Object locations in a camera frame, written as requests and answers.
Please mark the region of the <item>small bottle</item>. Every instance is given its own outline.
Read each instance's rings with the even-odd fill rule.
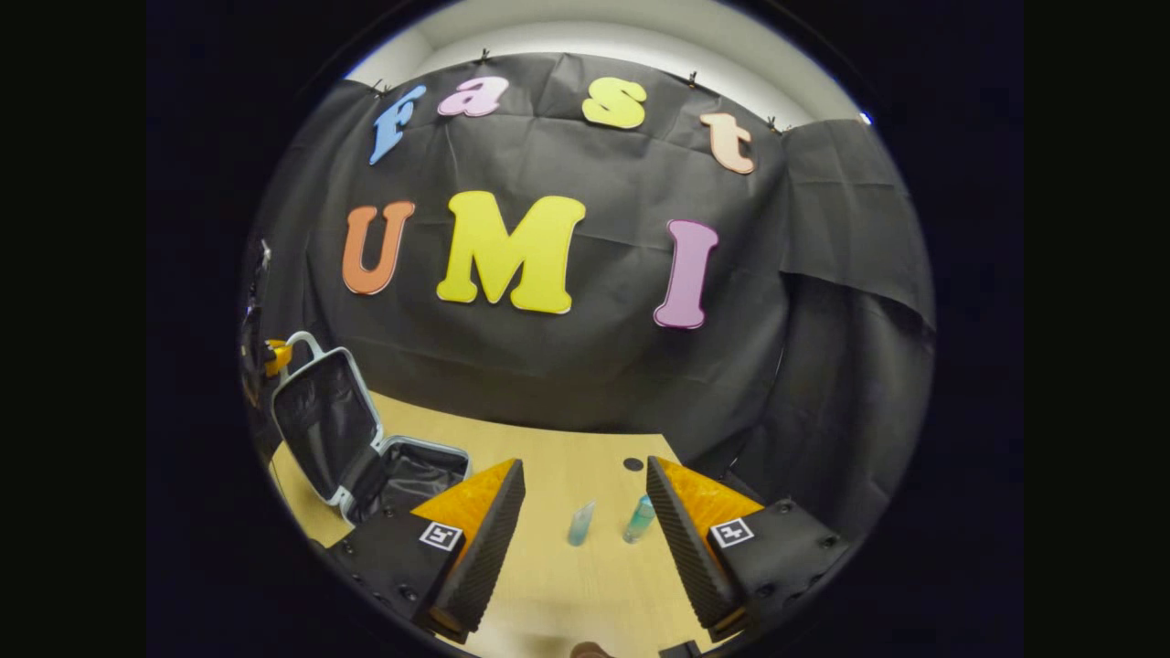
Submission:
[[[644,495],[638,500],[638,507],[634,509],[634,515],[629,519],[629,525],[626,526],[626,534],[621,535],[621,539],[626,540],[626,543],[638,543],[638,540],[642,539],[642,535],[649,529],[653,520],[654,506],[651,505],[651,496]]]
[[[585,535],[589,534],[589,523],[593,520],[593,506],[596,500],[581,507],[573,514],[573,522],[569,526],[569,543],[580,546],[585,543]]]

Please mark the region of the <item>suitcase handle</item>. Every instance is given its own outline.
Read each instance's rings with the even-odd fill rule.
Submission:
[[[324,356],[325,352],[323,352],[321,350],[321,345],[317,344],[317,338],[314,338],[312,334],[308,331],[297,331],[296,334],[292,334],[291,336],[289,336],[289,340],[284,341],[284,344],[291,348],[294,344],[301,342],[307,343],[309,345],[309,350],[312,351],[312,358],[309,359],[309,363],[312,363],[314,361],[317,361],[318,358]],[[284,368],[281,368],[281,384],[288,382],[288,378],[289,378],[289,368],[288,365],[285,365]]]

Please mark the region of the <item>wooden table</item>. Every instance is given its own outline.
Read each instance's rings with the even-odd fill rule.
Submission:
[[[642,540],[621,534],[646,493],[646,471],[622,460],[676,459],[661,434],[586,434],[483,423],[405,404],[371,392],[386,434],[405,434],[466,450],[475,472],[516,457],[528,488],[480,630],[463,649],[483,658],[565,658],[596,642],[618,658],[656,658],[694,639],[713,646],[690,608],[662,530]],[[331,546],[349,533],[314,493],[285,445],[271,473],[305,534]],[[566,541],[573,512],[596,500],[589,537]]]

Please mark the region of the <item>foam letter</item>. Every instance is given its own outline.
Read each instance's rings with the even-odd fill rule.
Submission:
[[[411,121],[411,115],[414,114],[414,103],[411,101],[419,98],[426,92],[427,88],[421,84],[411,89],[406,92],[406,96],[402,96],[393,105],[386,108],[386,111],[381,112],[381,116],[373,122],[377,132],[374,132],[373,155],[370,156],[370,164],[380,160],[402,138],[402,133],[398,131],[398,126],[406,125],[406,122]]]
[[[735,123],[728,114],[700,115],[703,125],[711,126],[711,155],[736,173],[751,173],[756,164],[739,155],[739,140],[751,143],[751,133]]]
[[[707,256],[720,244],[720,237],[697,221],[675,219],[666,227],[674,235],[674,262],[666,301],[654,309],[654,322],[661,327],[698,329],[706,318],[698,300],[703,294]]]
[[[345,251],[342,254],[342,279],[345,280],[345,287],[359,295],[373,295],[390,283],[394,276],[394,263],[398,262],[398,246],[402,242],[402,225],[412,214],[414,204],[410,201],[394,201],[381,211],[381,215],[386,218],[381,256],[373,269],[366,269],[362,266],[362,252],[365,249],[370,222],[378,217],[378,208],[362,206],[350,212],[350,229],[345,234]]]
[[[467,115],[482,117],[490,115],[500,107],[500,95],[508,89],[508,81],[502,77],[475,77],[456,87],[457,91],[439,103],[439,114],[443,116]]]
[[[585,118],[617,128],[638,128],[646,118],[646,90],[636,82],[599,77],[589,85],[590,98],[581,102]]]
[[[477,288],[472,283],[472,261],[488,301],[496,303],[521,265],[524,272],[512,290],[516,308],[541,313],[567,313],[572,297],[565,292],[569,241],[573,227],[585,218],[585,206],[566,197],[542,197],[529,208],[511,235],[490,192],[460,192],[448,207],[455,213],[447,277],[435,293],[449,302],[470,303]]]

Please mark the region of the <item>open suitcase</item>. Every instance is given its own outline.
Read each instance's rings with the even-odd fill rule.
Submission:
[[[472,459],[462,450],[385,436],[349,350],[322,351],[307,331],[285,344],[298,342],[311,359],[291,375],[281,370],[273,419],[317,495],[347,523],[413,509],[470,475]]]

